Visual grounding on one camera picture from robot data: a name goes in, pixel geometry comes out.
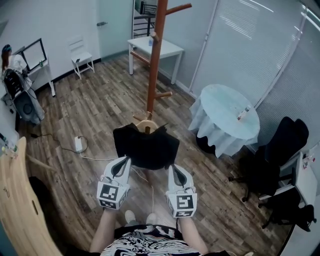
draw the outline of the coat rack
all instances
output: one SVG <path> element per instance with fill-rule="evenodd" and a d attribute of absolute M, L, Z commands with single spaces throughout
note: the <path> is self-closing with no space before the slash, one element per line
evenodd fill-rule
<path fill-rule="evenodd" d="M 161 44 L 164 34 L 165 28 L 165 21 L 166 15 L 176 13 L 178 11 L 187 9 L 192 7 L 191 3 L 183 4 L 171 9 L 167 9 L 168 0 L 159 0 L 158 6 L 156 10 L 156 17 L 155 17 L 155 28 L 154 32 L 150 34 L 153 38 L 153 45 L 152 45 L 152 52 L 151 52 L 151 59 L 150 61 L 145 57 L 139 55 L 135 51 L 131 51 L 131 54 L 135 56 L 137 59 L 141 60 L 148 66 L 150 66 L 150 75 L 149 75 L 149 86 L 148 86 L 148 96 L 146 102 L 146 113 L 147 116 L 141 118 L 139 116 L 133 115 L 133 117 L 139 121 L 151 120 L 152 114 L 154 111 L 154 101 L 155 99 L 160 99 L 163 97 L 170 97 L 172 96 L 172 92 L 164 92 L 156 94 L 156 85 L 157 85 L 157 78 L 158 78 L 158 69 L 159 69 L 159 60 L 160 60 L 160 52 L 161 52 Z M 146 126 L 145 132 L 147 134 L 150 133 L 150 127 Z"/>

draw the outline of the white door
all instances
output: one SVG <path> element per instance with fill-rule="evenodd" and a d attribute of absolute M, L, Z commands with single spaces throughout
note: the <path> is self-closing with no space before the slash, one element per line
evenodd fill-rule
<path fill-rule="evenodd" d="M 134 0 L 97 0 L 96 20 L 101 58 L 128 50 Z"/>

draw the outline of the round table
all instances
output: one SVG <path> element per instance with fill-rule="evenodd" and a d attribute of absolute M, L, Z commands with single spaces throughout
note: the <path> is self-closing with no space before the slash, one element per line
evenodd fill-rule
<path fill-rule="evenodd" d="M 240 120 L 238 115 L 247 106 L 251 109 Z M 242 146 L 258 142 L 260 121 L 249 100 L 240 92 L 221 84 L 210 84 L 190 107 L 192 122 L 188 128 L 196 131 L 197 137 L 208 138 L 208 145 L 215 145 L 215 155 L 229 156 Z"/>

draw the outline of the baseboard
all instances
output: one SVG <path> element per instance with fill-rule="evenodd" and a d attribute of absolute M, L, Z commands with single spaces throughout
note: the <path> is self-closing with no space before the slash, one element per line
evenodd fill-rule
<path fill-rule="evenodd" d="M 164 75 L 166 78 L 170 79 L 172 78 L 172 75 L 170 75 L 168 72 L 164 71 L 163 69 L 159 68 L 159 73 Z M 181 89 L 183 90 L 184 92 L 186 92 L 187 94 L 189 94 L 191 97 L 195 98 L 196 99 L 196 96 L 190 92 L 190 89 L 185 86 L 182 82 L 180 82 L 179 80 L 176 80 L 175 81 L 175 84 Z"/>
<path fill-rule="evenodd" d="M 119 51 L 117 53 L 111 54 L 111 55 L 109 55 L 107 57 L 103 57 L 103 58 L 100 59 L 100 61 L 105 62 L 105 61 L 114 59 L 114 58 L 119 57 L 119 56 L 124 55 L 124 54 L 127 55 L 128 54 L 128 50 L 122 50 L 122 51 Z"/>
<path fill-rule="evenodd" d="M 93 61 L 93 64 L 96 64 L 96 63 L 99 63 L 99 62 L 101 62 L 101 58 L 95 59 L 95 60 Z M 87 67 L 87 64 L 83 64 L 83 65 L 79 66 L 79 69 L 80 69 L 80 70 L 81 70 L 81 69 L 85 69 L 86 67 Z M 68 71 L 68 72 L 66 72 L 66 73 L 64 73 L 64 74 L 56 77 L 55 79 L 52 80 L 52 82 L 53 82 L 53 83 L 58 82 L 59 80 L 66 78 L 67 76 L 73 74 L 74 72 L 75 72 L 75 71 L 72 69 L 72 70 L 70 70 L 70 71 Z"/>

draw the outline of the office chair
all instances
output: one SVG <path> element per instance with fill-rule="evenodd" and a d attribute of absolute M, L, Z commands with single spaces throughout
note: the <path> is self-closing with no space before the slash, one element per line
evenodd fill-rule
<path fill-rule="evenodd" d="M 273 196 L 281 180 L 293 178 L 294 182 L 295 170 L 292 170 L 292 175 L 280 178 L 280 166 L 307 144 L 308 136 L 309 130 L 302 120 L 293 121 L 286 116 L 270 142 L 258 148 L 253 160 L 240 159 L 240 167 L 246 170 L 247 175 L 240 178 L 229 177 L 228 180 L 247 183 L 248 190 L 242 201 L 248 201 L 251 191 Z"/>
<path fill-rule="evenodd" d="M 24 91 L 23 84 L 19 75 L 12 69 L 7 69 L 4 72 L 4 84 L 11 99 L 14 100 L 16 96 Z"/>
<path fill-rule="evenodd" d="M 272 214 L 269 220 L 262 226 L 265 229 L 270 222 L 277 223 L 278 225 L 292 225 L 296 224 L 306 232 L 310 232 L 309 226 L 311 222 L 317 222 L 315 219 L 315 210 L 312 205 L 307 205 L 299 208 L 300 194 L 292 188 L 284 193 L 270 197 L 267 203 L 260 203 L 259 208 L 262 206 L 272 209 Z"/>

